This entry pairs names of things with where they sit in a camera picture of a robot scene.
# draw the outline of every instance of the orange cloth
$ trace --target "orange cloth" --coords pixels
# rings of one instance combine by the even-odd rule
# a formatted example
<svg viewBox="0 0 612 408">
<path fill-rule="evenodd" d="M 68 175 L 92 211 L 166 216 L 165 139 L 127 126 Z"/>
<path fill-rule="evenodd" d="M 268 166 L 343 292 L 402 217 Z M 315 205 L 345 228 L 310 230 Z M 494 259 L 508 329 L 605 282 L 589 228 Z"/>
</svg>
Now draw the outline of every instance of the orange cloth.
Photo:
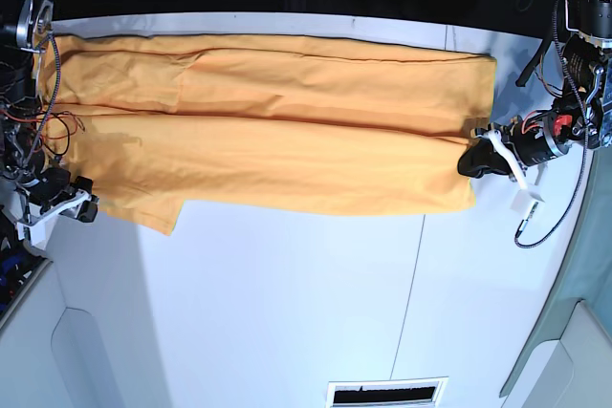
<svg viewBox="0 0 612 408">
<path fill-rule="evenodd" d="M 55 112 L 86 127 L 65 161 L 110 215 L 169 233 L 184 200 L 338 215 L 473 204 L 456 164 L 491 111 L 490 57 L 269 35 L 58 45 Z M 50 95 L 52 53 L 43 74 Z M 64 131 L 52 120 L 47 137 Z"/>
</svg>

